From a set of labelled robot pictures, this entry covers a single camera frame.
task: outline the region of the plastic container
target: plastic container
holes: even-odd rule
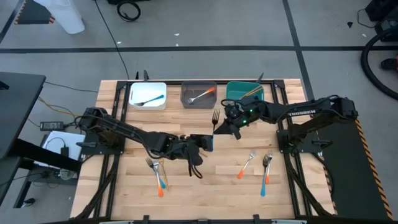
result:
[[[129,103],[137,110],[164,110],[166,109],[167,86],[162,82],[137,82],[131,85]]]
[[[214,91],[195,99],[193,103],[188,102],[190,98],[195,98],[211,88],[214,88]],[[180,99],[184,108],[212,109],[217,101],[217,83],[203,81],[185,81],[181,85]]]
[[[260,84],[253,82],[231,81],[226,85],[226,98],[239,100],[243,95],[258,87]],[[255,92],[252,96],[258,96],[259,100],[264,100],[264,89]]]
[[[85,29],[81,15],[72,0],[34,0],[44,6],[68,34]]]

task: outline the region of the concrete floor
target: concrete floor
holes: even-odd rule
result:
[[[288,0],[301,46],[362,46],[376,33],[356,23],[356,11],[369,0]],[[5,0],[0,7],[0,30],[19,0]],[[11,25],[0,39],[2,49],[23,49],[26,54],[0,54],[0,70],[41,74],[48,82],[86,90],[97,90],[101,80],[126,79],[116,52],[56,53],[69,48],[113,48],[113,41],[92,0],[75,4],[86,29],[68,35],[56,22],[48,25]],[[105,0],[98,4],[119,47],[132,47],[121,55],[130,77],[146,69],[151,78],[303,78],[293,50],[204,50],[162,52],[156,47],[178,46],[293,46],[293,40],[280,0],[153,0],[139,2],[142,17],[134,23],[120,20],[116,7]],[[371,24],[365,14],[361,20]],[[352,28],[347,22],[354,22]],[[138,47],[153,47],[140,52]],[[47,49],[51,53],[28,53]],[[375,73],[398,90],[397,74],[381,72],[378,63],[395,57],[395,52],[371,52],[369,62]],[[303,52],[309,80],[316,98],[330,94],[347,96],[356,103],[360,120],[389,200],[398,215],[398,157],[395,111],[398,102],[376,90],[364,76],[360,52]],[[93,106],[95,93],[45,84],[40,95],[47,103],[64,106],[76,114]],[[33,122],[64,121],[72,117],[55,113],[38,102],[29,117]],[[45,132],[26,123],[20,138],[39,144]],[[13,223],[43,223],[66,220],[72,207],[75,188],[31,187],[28,197],[37,199],[29,208],[12,209],[23,180],[15,181],[0,207],[2,220]]]

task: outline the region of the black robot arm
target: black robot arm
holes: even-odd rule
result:
[[[358,117],[354,102],[337,95],[291,105],[262,101],[256,96],[247,96],[242,100],[225,99],[221,104],[224,106],[226,118],[214,134],[234,134],[236,139],[241,138],[240,128],[249,126],[258,119],[276,124],[293,116],[317,114],[318,116],[303,124],[293,124],[288,127],[289,134],[286,140],[291,144],[297,144],[308,133],[335,121],[350,121]]]
[[[193,172],[199,178],[201,174],[195,167],[203,162],[199,156],[199,148],[213,151],[211,135],[191,134],[189,137],[178,137],[169,133],[147,132],[113,118],[103,108],[87,108],[77,126],[83,131],[99,135],[109,147],[116,147],[118,137],[123,136],[141,143],[153,159],[186,159],[190,175]]]

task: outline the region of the green bin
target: green bin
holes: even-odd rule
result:
[[[258,87],[260,84],[253,82],[231,81],[226,86],[226,98],[238,100],[240,97]],[[252,96],[258,96],[259,100],[264,100],[264,89],[261,89]]]

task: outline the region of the butcher block tabletop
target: butcher block tabletop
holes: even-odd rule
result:
[[[289,103],[305,101],[299,79],[284,81]],[[99,88],[96,106],[105,108],[108,114],[112,112],[116,83],[117,80],[104,80]],[[263,87],[265,100],[273,102],[271,86]],[[135,110],[129,104],[126,122],[145,131],[176,135],[211,134],[213,110],[184,109],[180,89],[180,85],[167,85],[166,109],[162,111]],[[220,101],[225,99],[225,91],[226,85],[217,86],[215,109],[219,108],[222,112],[218,125],[223,122]],[[123,95],[122,92],[117,118],[121,115]],[[302,123],[308,119],[309,116],[295,117],[293,122]],[[169,191],[164,190],[163,197],[157,195],[156,176],[145,161],[148,157],[145,149],[137,142],[126,140],[119,162],[111,219],[142,220],[144,215],[149,215],[151,220],[252,219],[254,214],[259,214],[261,219],[294,218],[276,131],[276,124],[256,121],[249,127],[241,128],[242,138],[238,141],[231,135],[214,136],[214,151],[201,150],[203,164],[197,168],[203,175],[202,179],[189,176],[187,161],[166,159],[164,168]],[[237,175],[252,150],[256,150],[257,154],[247,166],[243,178],[238,179]],[[262,158],[270,150],[274,157],[269,184],[266,185],[266,196],[261,197]],[[302,154],[301,159],[309,190],[327,211],[334,213],[323,166],[310,154]],[[96,192],[102,163],[103,156],[93,156],[82,165],[71,217],[78,215]],[[302,194],[298,187],[297,196],[303,214]],[[100,216],[105,214],[107,198],[108,191],[104,193]]]

